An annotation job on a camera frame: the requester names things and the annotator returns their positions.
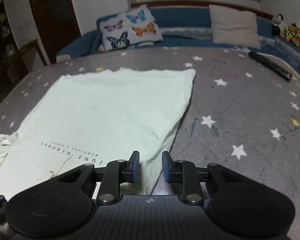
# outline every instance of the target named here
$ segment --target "yellow star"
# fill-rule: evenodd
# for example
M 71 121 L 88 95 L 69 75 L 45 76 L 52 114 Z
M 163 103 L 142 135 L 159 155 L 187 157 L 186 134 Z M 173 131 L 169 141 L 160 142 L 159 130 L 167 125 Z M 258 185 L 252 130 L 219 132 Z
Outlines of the yellow star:
M 294 126 L 300 126 L 300 124 L 298 123 L 297 119 L 292 118 L 291 121 L 292 121 L 292 123 L 293 123 Z

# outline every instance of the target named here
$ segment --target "white t-shirt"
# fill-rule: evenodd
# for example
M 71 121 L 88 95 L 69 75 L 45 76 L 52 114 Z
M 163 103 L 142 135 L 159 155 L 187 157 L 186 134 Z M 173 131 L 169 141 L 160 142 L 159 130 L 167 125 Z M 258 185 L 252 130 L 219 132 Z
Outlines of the white t-shirt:
M 10 199 L 84 163 L 140 152 L 142 193 L 161 172 L 192 92 L 194 69 L 62 76 L 20 125 L 0 136 L 0 194 Z

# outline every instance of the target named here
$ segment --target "butterfly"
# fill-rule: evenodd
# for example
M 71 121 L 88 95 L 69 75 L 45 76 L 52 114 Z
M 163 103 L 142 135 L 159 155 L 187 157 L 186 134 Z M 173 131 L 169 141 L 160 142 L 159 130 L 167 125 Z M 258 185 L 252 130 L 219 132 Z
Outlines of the butterfly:
M 137 36 L 143 37 L 145 34 L 148 35 L 148 33 L 156 34 L 157 31 L 154 28 L 153 23 L 149 23 L 145 28 L 137 28 L 137 27 L 132 27 L 132 29 L 136 32 Z
M 116 39 L 114 37 L 107 37 L 107 40 L 110 41 L 113 49 L 116 49 L 118 47 L 118 44 L 120 44 L 120 45 L 124 44 L 126 46 L 130 46 L 130 41 L 128 40 L 128 32 L 127 31 L 121 33 L 119 39 Z
M 140 12 L 138 12 L 138 14 L 136 16 L 128 14 L 128 15 L 126 15 L 126 18 L 131 23 L 134 23 L 134 24 L 136 24 L 138 20 L 141 20 L 142 22 L 144 22 L 146 20 L 144 10 L 141 10 Z
M 113 32 L 114 30 L 120 30 L 123 26 L 122 26 L 122 21 L 118 21 L 116 24 L 113 23 L 113 25 L 106 25 L 104 28 L 108 31 L 108 32 Z

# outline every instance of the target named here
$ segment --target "stuffed animal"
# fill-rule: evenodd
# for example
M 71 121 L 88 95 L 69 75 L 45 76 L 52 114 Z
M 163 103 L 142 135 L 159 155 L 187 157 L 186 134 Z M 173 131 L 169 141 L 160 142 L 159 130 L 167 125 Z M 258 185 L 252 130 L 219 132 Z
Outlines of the stuffed animal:
M 286 41 L 290 42 L 292 38 L 297 37 L 298 27 L 295 23 L 292 23 L 287 26 L 284 35 L 286 36 Z
M 300 49 L 300 29 L 297 31 L 297 36 L 291 39 L 292 43 Z
M 280 35 L 282 38 L 285 38 L 284 32 L 286 31 L 287 27 L 283 22 L 282 14 L 276 14 L 272 18 L 272 35 Z

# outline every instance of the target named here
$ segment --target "purple butterfly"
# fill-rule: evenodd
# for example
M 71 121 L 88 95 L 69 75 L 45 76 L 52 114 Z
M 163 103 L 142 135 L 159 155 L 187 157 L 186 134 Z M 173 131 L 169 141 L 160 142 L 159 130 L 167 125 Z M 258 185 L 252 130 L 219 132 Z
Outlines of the purple butterfly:
M 108 32 L 113 32 L 114 30 L 120 30 L 122 28 L 122 20 L 118 21 L 116 24 L 113 23 L 113 25 L 106 25 L 105 29 Z

